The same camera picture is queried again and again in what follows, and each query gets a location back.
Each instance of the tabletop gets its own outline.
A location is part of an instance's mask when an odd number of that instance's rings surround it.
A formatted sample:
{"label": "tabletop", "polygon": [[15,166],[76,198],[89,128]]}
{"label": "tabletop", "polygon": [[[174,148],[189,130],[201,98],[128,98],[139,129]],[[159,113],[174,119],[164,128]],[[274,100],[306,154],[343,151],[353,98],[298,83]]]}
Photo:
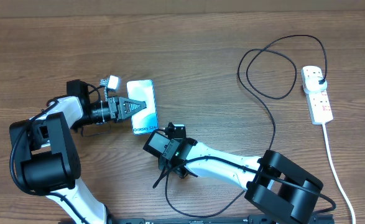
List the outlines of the tabletop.
{"label": "tabletop", "polygon": [[[365,11],[0,19],[0,223],[70,219],[56,203],[18,190],[8,166],[9,125],[64,95],[69,80],[98,85],[101,78],[117,75],[122,79],[118,95],[127,96],[128,81],[151,79],[160,126],[184,124],[188,137],[214,149],[263,155],[272,124],[237,81],[236,69],[246,51],[293,34],[314,35],[326,48],[334,115],[327,124],[331,153],[358,223],[365,223]],[[321,48],[313,39],[296,37],[271,49],[289,56],[298,69],[288,97],[261,97],[277,126],[272,149],[318,177],[325,185],[322,193],[338,205],[332,212],[336,222],[350,223],[300,78],[303,66],[324,69]],[[260,91],[280,96],[291,87],[294,69],[282,57],[262,54],[249,75]],[[241,76],[247,84],[244,72]],[[148,135],[133,135],[129,121],[111,127],[111,134],[91,138],[73,133],[81,176],[93,195],[118,218],[182,218],[167,205],[164,182],[152,189],[160,171],[157,159],[142,150]],[[239,192],[217,180],[170,178],[171,202],[195,215],[221,210]],[[319,199],[316,208],[327,206]],[[220,217],[254,213],[259,211],[241,197]]]}

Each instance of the extension cord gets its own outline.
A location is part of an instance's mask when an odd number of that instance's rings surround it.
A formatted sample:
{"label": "extension cord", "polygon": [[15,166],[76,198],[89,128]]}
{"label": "extension cord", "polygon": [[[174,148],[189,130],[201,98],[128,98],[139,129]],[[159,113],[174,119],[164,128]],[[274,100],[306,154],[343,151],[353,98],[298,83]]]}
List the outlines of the extension cord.
{"label": "extension cord", "polygon": [[351,212],[352,224],[356,224],[354,208],[352,207],[348,196],[345,194],[345,191],[341,186],[340,180],[338,179],[336,170],[334,168],[333,160],[331,159],[330,146],[326,132],[326,123],[333,120],[333,113],[331,112],[330,101],[326,91],[327,82],[324,82],[323,84],[319,84],[317,82],[317,80],[319,80],[319,76],[321,76],[321,69],[315,66],[303,67],[301,70],[301,76],[312,124],[322,125],[323,135],[325,137],[327,158],[330,163],[331,171],[336,180],[337,186],[348,205],[349,211]]}

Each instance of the smartphone box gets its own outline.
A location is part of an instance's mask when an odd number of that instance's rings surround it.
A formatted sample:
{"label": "smartphone box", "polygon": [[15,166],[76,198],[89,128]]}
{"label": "smartphone box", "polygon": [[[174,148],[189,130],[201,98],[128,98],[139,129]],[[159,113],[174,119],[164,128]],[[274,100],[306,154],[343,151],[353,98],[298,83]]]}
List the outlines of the smartphone box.
{"label": "smartphone box", "polygon": [[128,98],[145,101],[146,108],[131,117],[134,134],[150,134],[159,127],[152,80],[127,82]]}

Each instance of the wall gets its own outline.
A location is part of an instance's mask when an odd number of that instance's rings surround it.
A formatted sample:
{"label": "wall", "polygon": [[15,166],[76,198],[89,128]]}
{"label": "wall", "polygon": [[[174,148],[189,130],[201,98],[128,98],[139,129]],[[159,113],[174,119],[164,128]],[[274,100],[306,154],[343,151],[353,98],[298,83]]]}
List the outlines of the wall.
{"label": "wall", "polygon": [[365,0],[0,0],[0,18],[364,9]]}

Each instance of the power strip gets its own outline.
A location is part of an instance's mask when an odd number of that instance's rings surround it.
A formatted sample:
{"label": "power strip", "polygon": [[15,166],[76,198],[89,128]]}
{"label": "power strip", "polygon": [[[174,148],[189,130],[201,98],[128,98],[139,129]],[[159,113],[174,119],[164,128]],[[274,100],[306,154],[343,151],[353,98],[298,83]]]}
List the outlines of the power strip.
{"label": "power strip", "polygon": [[333,113],[331,112],[330,101],[327,95],[327,82],[319,84],[317,80],[320,79],[321,69],[316,66],[305,66],[301,70],[303,89],[305,96],[307,97],[308,109],[311,116],[312,124],[321,124],[323,128],[323,135],[325,137],[326,152],[330,163],[330,168],[333,176],[336,180],[337,186],[343,195],[352,216],[352,224],[356,224],[356,217],[354,208],[349,201],[348,196],[345,194],[340,180],[338,179],[337,172],[334,168],[333,160],[331,159],[329,140],[326,131],[326,123],[333,120]]}

